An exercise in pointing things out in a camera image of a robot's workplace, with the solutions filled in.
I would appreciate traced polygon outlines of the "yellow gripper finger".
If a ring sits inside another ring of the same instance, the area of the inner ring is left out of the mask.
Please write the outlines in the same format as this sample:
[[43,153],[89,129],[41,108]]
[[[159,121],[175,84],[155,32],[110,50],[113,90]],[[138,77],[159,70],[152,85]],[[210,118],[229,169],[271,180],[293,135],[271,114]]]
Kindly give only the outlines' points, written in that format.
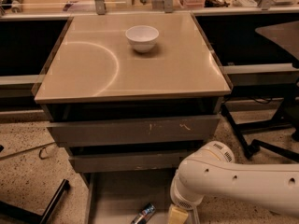
[[167,224],[184,224],[188,219],[188,216],[186,210],[171,204],[169,207]]

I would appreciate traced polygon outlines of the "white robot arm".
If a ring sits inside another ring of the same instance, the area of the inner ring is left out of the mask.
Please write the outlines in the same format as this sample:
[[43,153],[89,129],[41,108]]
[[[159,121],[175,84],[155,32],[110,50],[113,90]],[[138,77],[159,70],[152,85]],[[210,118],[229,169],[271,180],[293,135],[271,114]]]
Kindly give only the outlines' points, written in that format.
[[230,148],[212,141],[180,163],[170,188],[172,202],[184,210],[196,212],[206,196],[299,217],[299,165],[239,164]]

